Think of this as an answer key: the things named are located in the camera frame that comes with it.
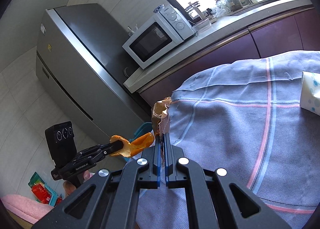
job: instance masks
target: kitchen cabinet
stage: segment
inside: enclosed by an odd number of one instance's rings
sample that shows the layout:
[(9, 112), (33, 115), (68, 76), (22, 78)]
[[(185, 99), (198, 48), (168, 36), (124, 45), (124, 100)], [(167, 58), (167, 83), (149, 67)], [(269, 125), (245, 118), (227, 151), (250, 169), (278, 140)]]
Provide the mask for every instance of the kitchen cabinet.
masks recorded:
[(303, 49), (320, 51), (320, 15), (315, 9), (294, 16), (301, 36)]
[(155, 102), (171, 96), (172, 91), (176, 90), (185, 80), (200, 71), (221, 64), (233, 63), (239, 59), (259, 58), (259, 53), (253, 39), (250, 34), (247, 34), (183, 67), (140, 95), (149, 105), (153, 106)]
[(294, 16), (253, 31), (252, 36), (262, 58), (303, 49)]

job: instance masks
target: red package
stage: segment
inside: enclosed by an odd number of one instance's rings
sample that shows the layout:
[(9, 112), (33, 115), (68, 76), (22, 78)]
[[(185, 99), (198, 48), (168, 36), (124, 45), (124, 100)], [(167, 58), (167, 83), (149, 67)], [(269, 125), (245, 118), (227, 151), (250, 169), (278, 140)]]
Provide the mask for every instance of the red package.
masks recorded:
[(51, 194), (39, 183), (31, 188), (31, 191), (42, 204), (49, 204)]
[(62, 201), (62, 197), (60, 196), (57, 198), (56, 204), (54, 206), (58, 205), (61, 201)]

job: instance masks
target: microwave control panel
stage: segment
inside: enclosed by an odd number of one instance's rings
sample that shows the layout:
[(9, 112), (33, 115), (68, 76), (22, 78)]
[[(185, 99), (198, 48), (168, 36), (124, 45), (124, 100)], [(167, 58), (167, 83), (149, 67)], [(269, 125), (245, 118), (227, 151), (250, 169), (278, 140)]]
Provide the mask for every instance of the microwave control panel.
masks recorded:
[(190, 23), (183, 14), (172, 5), (168, 5), (160, 10), (160, 14), (169, 22), (183, 40), (194, 35), (195, 32), (193, 31)]

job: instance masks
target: kitchen counter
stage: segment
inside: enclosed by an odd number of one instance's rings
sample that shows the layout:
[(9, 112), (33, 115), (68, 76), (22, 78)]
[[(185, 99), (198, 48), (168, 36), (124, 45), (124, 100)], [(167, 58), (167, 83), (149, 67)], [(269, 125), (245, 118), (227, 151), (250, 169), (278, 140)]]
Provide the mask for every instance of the kitchen counter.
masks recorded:
[(310, 0), (280, 0), (255, 8), (240, 16), (219, 18), (209, 29), (183, 42), (146, 69), (137, 69), (124, 82), (124, 85), (133, 93), (182, 60), (231, 34), (272, 16), (311, 4)]

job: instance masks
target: hand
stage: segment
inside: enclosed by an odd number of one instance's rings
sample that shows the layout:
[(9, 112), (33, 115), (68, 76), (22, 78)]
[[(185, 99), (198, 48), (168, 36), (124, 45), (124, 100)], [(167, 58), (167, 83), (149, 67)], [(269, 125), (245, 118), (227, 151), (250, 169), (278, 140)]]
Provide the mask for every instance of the hand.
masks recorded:
[[(84, 182), (90, 179), (92, 176), (93, 173), (91, 174), (89, 171), (85, 171), (83, 173)], [(63, 187), (66, 193), (66, 197), (76, 190), (76, 186), (71, 184), (69, 181), (63, 182)]]

